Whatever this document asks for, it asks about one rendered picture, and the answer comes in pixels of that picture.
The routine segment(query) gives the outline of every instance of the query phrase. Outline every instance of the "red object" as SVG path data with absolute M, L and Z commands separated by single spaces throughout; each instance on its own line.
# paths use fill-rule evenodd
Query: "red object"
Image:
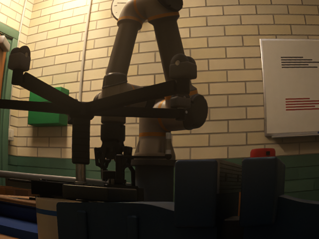
M 260 157 L 275 157 L 276 151 L 274 148 L 256 148 L 250 151 L 251 158 L 260 158 Z

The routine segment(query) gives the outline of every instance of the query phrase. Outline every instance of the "green wall box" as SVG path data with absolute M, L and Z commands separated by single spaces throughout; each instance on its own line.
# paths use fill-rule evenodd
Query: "green wall box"
M 69 95 L 69 90 L 56 87 L 57 90 Z M 48 102 L 46 99 L 30 92 L 29 101 Z M 36 127 L 41 126 L 67 126 L 68 116 L 63 114 L 29 111 L 28 124 Z

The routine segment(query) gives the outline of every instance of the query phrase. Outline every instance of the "clock face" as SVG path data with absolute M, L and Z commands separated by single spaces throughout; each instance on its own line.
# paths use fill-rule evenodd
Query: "clock face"
M 113 0 L 112 2 L 112 15 L 113 17 L 118 20 L 120 17 L 120 14 L 125 6 L 125 4 L 128 2 L 129 0 Z

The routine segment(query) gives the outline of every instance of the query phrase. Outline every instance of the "light switch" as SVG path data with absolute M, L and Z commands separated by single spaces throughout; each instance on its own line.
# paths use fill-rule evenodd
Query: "light switch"
M 13 137 L 14 137 L 14 129 L 10 128 L 9 129 L 9 141 L 13 141 Z

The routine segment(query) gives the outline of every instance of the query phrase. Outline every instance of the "blue stripe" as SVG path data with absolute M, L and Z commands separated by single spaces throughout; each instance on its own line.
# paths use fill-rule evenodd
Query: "blue stripe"
M 40 214 L 49 215 L 49 216 L 55 216 L 56 217 L 56 212 L 55 211 L 49 211 L 49 210 L 44 210 L 44 209 L 37 208 L 36 212 L 40 213 Z

